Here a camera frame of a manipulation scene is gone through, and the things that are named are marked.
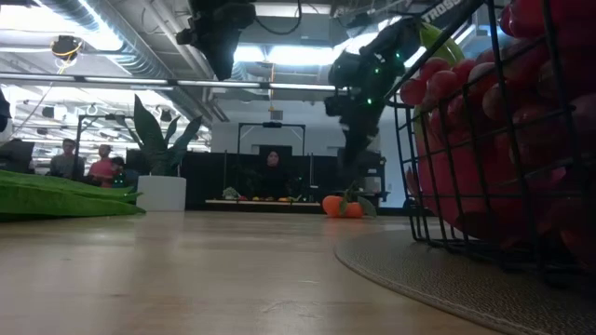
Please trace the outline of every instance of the wire basket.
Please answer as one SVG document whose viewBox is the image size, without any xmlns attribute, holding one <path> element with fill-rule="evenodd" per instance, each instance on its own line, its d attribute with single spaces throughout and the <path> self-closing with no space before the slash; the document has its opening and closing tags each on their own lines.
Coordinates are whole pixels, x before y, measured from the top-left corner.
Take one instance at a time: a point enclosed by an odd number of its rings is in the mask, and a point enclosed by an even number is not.
<svg viewBox="0 0 596 335">
<path fill-rule="evenodd" d="M 394 100 L 387 104 L 394 107 L 403 191 L 421 205 L 409 218 L 413 239 L 506 270 L 532 272 L 554 284 L 560 274 L 587 275 L 596 270 L 596 248 L 588 243 L 596 241 L 592 209 L 596 168 L 586 135 L 577 128 L 578 121 L 583 122 L 577 119 L 583 107 L 569 99 L 565 85 L 550 1 L 542 2 L 546 33 L 502 59 L 494 0 L 468 1 L 436 45 L 393 87 L 387 98 Z M 402 84 L 482 6 L 489 14 L 494 68 L 432 107 L 415 110 L 397 103 Z M 541 46 L 548 49 L 555 84 L 553 102 L 558 107 L 525 120 L 516 110 L 516 92 L 511 91 L 505 70 Z M 473 96 L 474 87 L 490 76 L 495 77 L 504 102 L 498 127 L 483 126 Z M 466 131 L 457 136 L 449 115 L 455 99 L 461 99 L 465 111 L 465 119 L 459 122 Z M 399 121 L 404 114 L 405 121 Z M 432 117 L 438 120 L 435 124 Z M 541 138 L 535 135 L 546 136 L 546 144 L 529 145 L 528 141 Z M 546 158 L 538 159 L 540 164 L 528 162 L 532 161 L 528 148 L 531 153 L 542 148 Z M 429 225 L 424 208 L 437 215 L 439 229 Z"/>
</svg>

